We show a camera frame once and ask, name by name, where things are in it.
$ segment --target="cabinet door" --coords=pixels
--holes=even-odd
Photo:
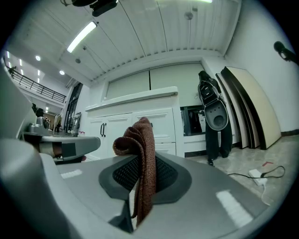
[[[155,143],[176,141],[172,108],[132,113],[132,123],[136,123],[143,116],[152,123]]]
[[[119,114],[113,116],[107,116],[105,118],[105,135],[106,135],[106,147],[108,158],[116,156],[113,151],[114,141],[122,137],[126,129],[132,126],[132,115],[131,114]]]
[[[155,150],[158,153],[167,153],[170,155],[176,155],[176,144],[155,144]]]
[[[99,160],[107,158],[107,147],[105,145],[106,141],[105,138],[102,137],[100,134],[101,125],[105,123],[104,119],[105,117],[91,118],[89,121],[89,129],[87,136],[99,137],[99,139],[101,140],[101,146],[97,150],[88,153],[86,155],[88,159]]]

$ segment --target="ceiling light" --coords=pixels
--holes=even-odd
[[[67,48],[67,51],[72,53],[75,47],[84,39],[84,37],[87,36],[88,33],[90,33],[93,29],[96,28],[96,24],[91,21],[71,42],[69,47]]]

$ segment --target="tiled floor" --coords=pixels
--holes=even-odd
[[[207,156],[197,156],[188,158],[199,163],[206,163]],[[230,173],[239,173],[248,175],[248,171],[257,169],[260,172],[267,172],[275,167],[282,165],[285,168],[285,175],[282,178],[268,178],[266,191],[263,195],[264,202],[272,204],[279,200],[288,192],[299,169],[299,135],[283,137],[267,150],[256,149],[238,149],[233,148],[228,158],[218,157],[214,161],[214,166],[221,171]],[[269,173],[267,176],[282,175],[283,169]],[[252,179],[243,176],[231,176],[240,184],[251,190],[258,197],[261,197],[263,186],[257,186]]]

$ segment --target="brown towel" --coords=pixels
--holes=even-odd
[[[123,137],[113,143],[116,155],[133,154],[141,157],[142,173],[135,192],[132,218],[137,215],[137,226],[152,208],[151,197],[156,193],[155,140],[151,123],[142,117],[132,127],[127,128]]]

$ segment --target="black railing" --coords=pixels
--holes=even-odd
[[[13,70],[11,72],[11,76],[14,79],[14,82],[16,82],[17,84],[24,86],[32,91],[35,91],[36,93],[39,93],[43,96],[46,96],[48,98],[51,98],[53,100],[56,100],[58,102],[63,103],[64,99],[65,99],[65,95],[60,94],[56,91],[53,91],[39,83],[34,82],[33,80],[31,80],[30,78],[23,76],[22,74],[20,74],[19,72]]]

